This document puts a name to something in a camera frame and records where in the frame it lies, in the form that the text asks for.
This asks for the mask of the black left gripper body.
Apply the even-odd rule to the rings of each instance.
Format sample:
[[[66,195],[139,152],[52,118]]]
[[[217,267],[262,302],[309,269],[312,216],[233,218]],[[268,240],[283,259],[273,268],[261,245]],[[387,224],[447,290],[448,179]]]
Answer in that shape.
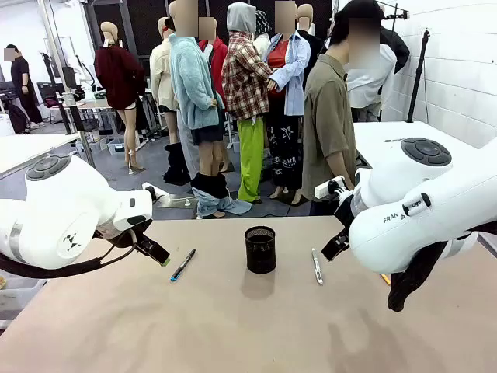
[[[103,229],[95,230],[96,239],[105,239],[117,248],[133,247],[143,253],[150,253],[155,247],[156,242],[145,235],[145,232],[151,225],[152,220],[143,221],[126,231],[104,231]]]

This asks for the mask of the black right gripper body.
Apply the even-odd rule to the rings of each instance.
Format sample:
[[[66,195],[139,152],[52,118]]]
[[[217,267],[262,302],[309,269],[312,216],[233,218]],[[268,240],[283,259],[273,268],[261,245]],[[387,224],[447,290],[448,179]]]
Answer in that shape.
[[[336,191],[336,193],[339,200],[339,206],[335,211],[335,217],[343,225],[343,229],[336,236],[336,238],[340,238],[348,236],[349,227],[351,226],[354,220],[354,215],[351,210],[351,203],[353,201],[354,193],[351,190],[343,190],[343,189]]]

